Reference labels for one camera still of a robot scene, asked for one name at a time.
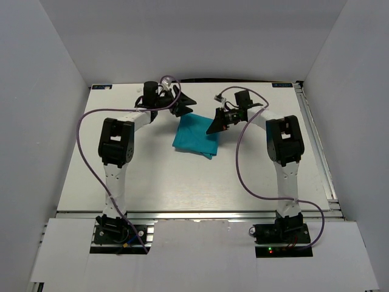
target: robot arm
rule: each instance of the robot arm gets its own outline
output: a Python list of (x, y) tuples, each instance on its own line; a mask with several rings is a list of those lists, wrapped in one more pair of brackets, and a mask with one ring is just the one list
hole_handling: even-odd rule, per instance
[[(107, 118), (104, 120), (98, 155), (102, 158), (106, 186), (111, 193), (120, 213), (126, 214), (125, 202), (125, 177), (129, 162), (134, 155), (135, 132), (145, 125), (153, 122), (158, 115), (158, 109), (168, 108), (176, 117), (190, 113), (193, 110), (188, 105), (195, 105), (196, 102), (181, 92), (176, 99), (179, 89), (170, 84), (157, 82), (146, 82), (143, 85), (143, 96), (137, 99), (135, 104), (138, 108), (145, 108), (152, 111), (131, 112), (118, 119)], [(121, 242), (126, 239), (130, 230), (127, 223), (117, 212), (111, 197), (106, 193), (105, 208), (103, 215), (96, 218), (99, 231), (95, 234), (95, 242)]]
[[(216, 96), (215, 99), (225, 104), (225, 98)], [(234, 109), (216, 109), (215, 119), (207, 134), (225, 131), (230, 124), (247, 122), (260, 110), (253, 109), (261, 104), (254, 104), (248, 91), (237, 92), (235, 100), (238, 106)], [(266, 131), (267, 152), (274, 162), (277, 174), (278, 197), (298, 199), (297, 170), (304, 153), (304, 143), (297, 118), (284, 117), (264, 109), (251, 123)], [(278, 226), (281, 237), (303, 227), (303, 216), (297, 201), (278, 201), (275, 225)]]
[[(258, 110), (248, 109), (248, 119), (251, 119), (257, 112)], [(267, 152), (274, 162), (277, 174), (278, 197), (298, 199), (297, 170), (304, 153), (304, 143), (297, 118), (295, 116), (283, 117), (265, 109), (251, 123), (266, 131)], [(296, 201), (278, 201), (277, 215), (279, 217), (292, 218), (298, 217), (299, 214), (301, 214), (301, 209)]]
[[(149, 123), (150, 112), (135, 112), (118, 119), (107, 118), (103, 124), (98, 154), (103, 160), (107, 188), (122, 214), (127, 213), (125, 176), (128, 163), (134, 154), (134, 135), (137, 130)], [(120, 217), (107, 193), (103, 214), (109, 218)]]

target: white panel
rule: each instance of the white panel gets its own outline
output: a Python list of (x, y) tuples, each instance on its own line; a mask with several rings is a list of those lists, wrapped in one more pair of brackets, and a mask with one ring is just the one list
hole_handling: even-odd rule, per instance
[(24, 291), (88, 88), (38, 0), (0, 8), (0, 283)]
[[(311, 238), (320, 223), (308, 223)], [(314, 256), (258, 259), (261, 291), (356, 292), (378, 289), (376, 278), (355, 222), (326, 222)]]
[[(249, 222), (160, 221), (148, 255), (89, 254), (80, 273), (82, 285), (74, 287), (80, 275), (74, 280), (66, 276), (67, 281), (53, 277), (45, 283), (44, 292), (66, 287), (84, 292), (378, 289), (354, 222), (327, 222), (322, 239), (313, 248), (314, 256), (293, 259), (256, 259), (250, 226)], [(311, 237), (317, 236), (320, 223), (308, 223), (308, 227)]]
[(41, 0), (87, 83), (303, 80), (345, 0)]
[(345, 215), (389, 290), (389, 2), (348, 1), (305, 85)]
[(94, 226), (93, 219), (50, 219), (31, 282), (55, 283), (56, 291), (79, 289)]
[[(220, 103), (215, 94), (230, 83), (182, 85), (183, 92), (197, 101), (196, 114), (213, 119)], [(328, 209), (327, 198), (315, 157), (300, 112), (294, 88), (273, 88), (270, 83), (243, 83), (269, 99), (270, 110), (281, 115), (295, 114), (301, 126), (305, 153), (298, 170), (298, 192), (303, 200), (313, 200)], [(143, 85), (114, 85), (112, 89), (92, 90), (86, 110), (94, 108), (132, 108)], [(231, 90), (225, 94), (234, 99)], [(85, 155), (100, 177), (104, 178), (97, 147), (106, 117), (125, 113), (95, 113), (85, 118), (81, 127), (81, 144)], [(176, 151), (171, 145), (179, 119), (168, 111), (135, 135), (134, 158), (126, 174), (126, 202), (129, 211), (183, 210), (275, 210), (277, 202), (250, 196), (240, 185), (235, 170), (235, 147), (244, 123), (221, 133), (218, 155), (208, 160), (203, 155)], [(244, 136), (239, 154), (242, 176), (247, 185), (264, 196), (277, 196), (277, 176), (266, 148), (266, 132), (251, 125)], [(75, 147), (58, 210), (101, 211), (105, 191), (89, 173)], [(315, 207), (302, 204), (304, 210)]]

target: blue towel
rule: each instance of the blue towel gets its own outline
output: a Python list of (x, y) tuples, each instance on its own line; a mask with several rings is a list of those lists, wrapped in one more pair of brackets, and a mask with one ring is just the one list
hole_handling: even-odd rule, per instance
[(219, 133), (207, 135), (205, 132), (212, 123), (207, 117), (186, 114), (181, 117), (173, 147), (203, 154), (212, 159), (219, 146)]

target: black bracket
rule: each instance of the black bracket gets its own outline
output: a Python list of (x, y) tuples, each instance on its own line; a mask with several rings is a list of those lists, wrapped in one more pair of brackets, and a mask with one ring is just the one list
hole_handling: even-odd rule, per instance
[[(143, 95), (137, 99), (135, 107), (138, 108), (147, 108), (147, 109), (156, 109), (156, 108), (165, 108), (173, 103), (175, 97), (171, 89), (168, 91), (163, 90), (161, 93), (158, 93), (157, 82), (148, 81), (143, 84)], [(175, 96), (179, 93), (179, 88), (176, 85), (173, 85), (173, 91)], [(178, 100), (174, 103), (173, 106), (169, 108), (170, 113), (176, 117), (181, 117), (185, 114), (193, 112), (193, 109), (189, 108), (189, 105), (196, 105), (197, 102), (189, 98), (182, 91)], [(157, 111), (151, 112), (151, 121), (157, 116)]]
[[(218, 95), (216, 100), (222, 100), (222, 96)], [(217, 132), (225, 131), (229, 128), (229, 125), (236, 125), (242, 121), (248, 121), (247, 110), (254, 106), (260, 106), (260, 103), (253, 103), (250, 98), (250, 94), (247, 90), (243, 90), (235, 93), (235, 101), (238, 108), (233, 108), (226, 111), (224, 108), (217, 108), (215, 118), (207, 130), (207, 134), (213, 134)]]
[(299, 162), (304, 153), (304, 142), (296, 116), (266, 121), (267, 153), (272, 161), (283, 167)]
[[(135, 232), (122, 218), (109, 218), (106, 215), (96, 217), (98, 225), (96, 226), (95, 237), (93, 242), (97, 245), (124, 244), (133, 238)], [(140, 238), (145, 243), (147, 237), (147, 225), (135, 225)], [(140, 244), (135, 239), (132, 244)]]
[[(134, 155), (134, 136), (134, 122), (105, 119), (98, 143), (98, 155), (102, 158), (104, 165), (115, 164), (121, 168), (129, 163)], [(120, 140), (117, 141), (112, 137), (120, 137)]]

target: metal frame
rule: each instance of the metal frame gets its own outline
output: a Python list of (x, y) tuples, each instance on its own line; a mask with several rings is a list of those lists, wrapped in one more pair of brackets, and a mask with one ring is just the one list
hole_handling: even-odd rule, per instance
[(316, 163), (318, 164), (318, 170), (322, 177), (323, 187), (327, 196), (327, 199), (337, 199), (334, 185), (332, 183), (331, 172), (327, 164), (327, 160), (324, 155), (322, 142), (318, 135), (318, 131), (313, 120), (311, 110), (309, 109), (308, 101), (304, 94), (304, 89), (299, 83), (294, 83), (294, 89), (296, 92), (297, 100), (300, 105), (301, 113), (305, 122), (305, 126), (308, 132), (309, 140), (314, 151)]

